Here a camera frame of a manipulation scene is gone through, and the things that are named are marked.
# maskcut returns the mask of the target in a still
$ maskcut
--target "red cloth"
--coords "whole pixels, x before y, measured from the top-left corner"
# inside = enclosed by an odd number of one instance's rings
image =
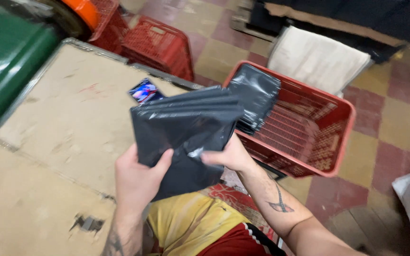
[[[268,248],[258,244],[254,236],[249,235],[244,223],[220,237],[216,242],[203,249],[197,256],[269,256]]]

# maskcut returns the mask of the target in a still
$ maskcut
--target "green container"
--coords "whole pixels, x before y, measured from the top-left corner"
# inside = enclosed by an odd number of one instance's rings
[[[0,117],[59,41],[54,29],[0,9]]]

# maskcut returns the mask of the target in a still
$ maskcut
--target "plastic crate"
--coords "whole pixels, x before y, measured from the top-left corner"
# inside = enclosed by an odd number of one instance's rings
[[[91,0],[100,14],[99,25],[88,42],[104,50],[121,54],[121,41],[128,33],[127,22],[118,12],[117,0]]]
[[[338,174],[354,125],[353,105],[249,61],[239,62],[223,87],[243,63],[281,80],[278,101],[261,130],[252,137],[236,130],[250,155],[295,178]]]
[[[146,16],[134,17],[122,46],[121,55],[129,62],[194,81],[188,37],[174,27]]]

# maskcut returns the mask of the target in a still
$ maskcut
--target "person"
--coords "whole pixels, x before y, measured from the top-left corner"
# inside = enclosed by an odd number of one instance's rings
[[[142,214],[159,190],[173,153],[173,149],[165,151],[156,166],[149,168],[138,163],[134,144],[116,160],[117,207],[102,255],[139,252]],[[237,172],[263,218],[295,255],[364,255],[329,232],[282,189],[254,162],[235,134],[222,152],[203,152],[201,158],[205,164],[224,165]],[[249,229],[249,221],[236,210],[197,192],[154,202],[149,211],[147,222],[158,239],[158,247],[163,247],[158,255],[285,255],[276,246],[274,249],[274,243],[260,231]]]

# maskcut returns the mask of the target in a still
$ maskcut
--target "hand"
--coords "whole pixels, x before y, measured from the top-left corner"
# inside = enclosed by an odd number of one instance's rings
[[[204,151],[200,157],[205,164],[224,165],[238,172],[245,172],[257,166],[235,133],[225,146],[224,151]]]
[[[115,161],[116,217],[139,216],[159,191],[162,178],[172,163],[173,149],[164,152],[156,166],[139,164],[133,144]]]

